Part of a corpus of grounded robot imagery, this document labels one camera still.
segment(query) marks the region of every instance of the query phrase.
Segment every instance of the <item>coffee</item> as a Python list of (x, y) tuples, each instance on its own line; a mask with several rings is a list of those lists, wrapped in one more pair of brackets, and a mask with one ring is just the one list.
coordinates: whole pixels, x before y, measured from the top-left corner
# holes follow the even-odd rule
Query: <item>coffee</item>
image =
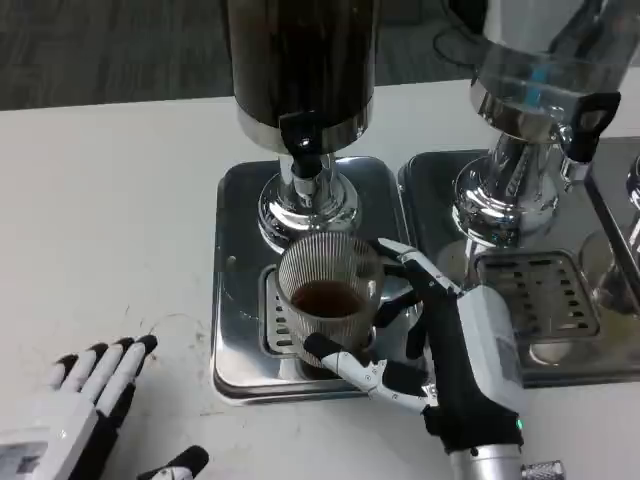
[(316, 112), (324, 128), (373, 94), (379, 0), (222, 0), (238, 104), (260, 123)]
[(341, 318), (359, 312), (364, 302), (342, 282), (316, 280), (295, 291), (291, 303), (305, 313), (322, 318)]

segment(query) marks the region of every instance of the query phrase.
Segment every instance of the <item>white table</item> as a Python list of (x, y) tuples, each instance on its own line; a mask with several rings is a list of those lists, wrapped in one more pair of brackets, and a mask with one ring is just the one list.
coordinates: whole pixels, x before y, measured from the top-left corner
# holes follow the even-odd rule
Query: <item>white table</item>
[[(467, 89), (377, 89), (373, 125), (347, 152), (397, 170), (418, 152), (488, 146)], [(640, 72), (622, 93), (607, 135), (640, 135)], [(0, 412), (61, 354), (153, 332), (160, 346), (105, 478), (192, 443), (211, 453), (205, 479), (450, 478), (420, 418), (367, 399), (236, 408), (214, 395), (216, 187), (232, 165), (271, 157), (240, 132), (233, 99), (2, 113), (0, 147)], [(580, 480), (640, 470), (640, 384), (530, 396), (528, 461), (561, 458)]]

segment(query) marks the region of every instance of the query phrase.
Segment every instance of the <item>stainless steel drip tray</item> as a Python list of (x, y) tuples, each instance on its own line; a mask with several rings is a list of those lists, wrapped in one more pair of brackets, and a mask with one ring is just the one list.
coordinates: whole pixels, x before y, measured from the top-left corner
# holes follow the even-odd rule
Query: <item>stainless steel drip tray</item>
[[(633, 218), (624, 182), (639, 152), (638, 139), (603, 141), (594, 160), (596, 181), (620, 226)], [(400, 172), (411, 241), (457, 281), (468, 268), (467, 241), (451, 215), (453, 183), (462, 167), (484, 153), (421, 154)], [(599, 231), (586, 192), (576, 187), (561, 193), (542, 237), (519, 249), (489, 250), (470, 266), (471, 277), (496, 288), (510, 307), (526, 386), (640, 379), (638, 315), (600, 306), (583, 271), (583, 246)], [(596, 253), (605, 259), (606, 243)]]
[[(408, 240), (395, 179), (380, 160), (350, 157), (338, 170), (354, 185), (362, 204), (362, 238)], [(220, 182), (216, 218), (213, 292), (213, 383), (238, 403), (360, 395), (343, 380), (308, 367), (292, 354), (286, 319), (269, 273), (279, 256), (258, 228), (258, 199), (279, 171), (278, 162), (238, 165)], [(406, 285), (385, 282), (383, 299)], [(376, 355), (402, 360), (406, 331), (415, 322), (408, 312), (379, 332)]]

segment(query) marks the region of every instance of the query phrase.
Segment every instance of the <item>cable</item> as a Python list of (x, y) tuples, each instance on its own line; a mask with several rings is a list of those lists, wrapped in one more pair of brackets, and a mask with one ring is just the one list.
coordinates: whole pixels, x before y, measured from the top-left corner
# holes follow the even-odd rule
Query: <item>cable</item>
[(446, 0), (440, 0), (440, 8), (442, 9), (442, 13), (444, 14), (444, 16), (447, 18), (447, 20), (449, 21), (449, 23), (452, 26), (456, 27), (456, 31), (469, 43), (472, 43), (474, 45), (479, 45), (479, 42), (476, 38), (474, 38), (473, 36), (469, 35), (469, 33), (466, 31), (466, 25), (464, 24), (464, 22), (461, 22), (459, 19), (453, 18), (451, 16), (451, 10), (449, 9), (449, 7), (447, 7), (446, 4)]
[(442, 50), (440, 49), (440, 46), (438, 45), (438, 42), (440, 42), (440, 40), (447, 34), (453, 32), (453, 31), (458, 31), (459, 27), (457, 27), (456, 25), (451, 25), (447, 28), (445, 28), (444, 30), (441, 30), (440, 32), (438, 32), (434, 37), (433, 40), (431, 41), (431, 47), (433, 48), (433, 51), (436, 52), (436, 55), (440, 58), (440, 60), (443, 60), (447, 63), (450, 63), (452, 65), (455, 65), (456, 67), (460, 67), (460, 68), (467, 68), (470, 70), (475, 70), (476, 66), (472, 63), (465, 63), (465, 62), (460, 62), (458, 60), (454, 60), (450, 57), (448, 57), (447, 55), (445, 55)]
[(455, 60), (455, 59), (447, 56), (442, 51), (442, 49), (440, 48), (440, 44), (439, 44), (440, 40), (442, 40), (442, 38), (444, 38), (446, 35), (448, 35), (451, 32), (457, 32), (458, 34), (460, 34), (460, 36), (462, 38), (464, 38), (467, 42), (469, 42), (472, 45), (479, 45), (478, 40), (476, 40), (475, 38), (471, 37), (465, 31), (464, 23), (460, 22), (459, 20), (456, 20), (456, 19), (452, 18), (451, 12), (449, 11), (449, 8), (447, 7), (447, 4), (445, 2), (446, 2), (446, 0), (440, 0), (440, 8), (442, 9), (442, 13), (446, 17), (447, 21), (451, 25), (449, 25), (448, 27), (442, 29), (441, 31), (439, 31), (433, 37), (433, 40), (431, 41), (431, 47), (433, 48), (433, 51), (436, 53), (436, 55), (440, 58), (440, 60), (442, 60), (444, 62), (447, 62), (447, 63), (450, 63), (451, 65), (455, 65), (456, 67), (459, 67), (459, 68), (466, 68), (466, 69), (469, 69), (469, 70), (475, 70), (475, 65), (474, 64)]

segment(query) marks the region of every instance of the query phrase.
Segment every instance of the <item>floor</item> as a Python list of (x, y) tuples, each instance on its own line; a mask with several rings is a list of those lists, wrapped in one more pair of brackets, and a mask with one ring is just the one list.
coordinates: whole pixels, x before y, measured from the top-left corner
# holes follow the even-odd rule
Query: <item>floor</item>
[[(440, 0), (382, 0), (377, 84), (469, 78)], [(216, 0), (2, 0), (0, 110), (232, 95)]]

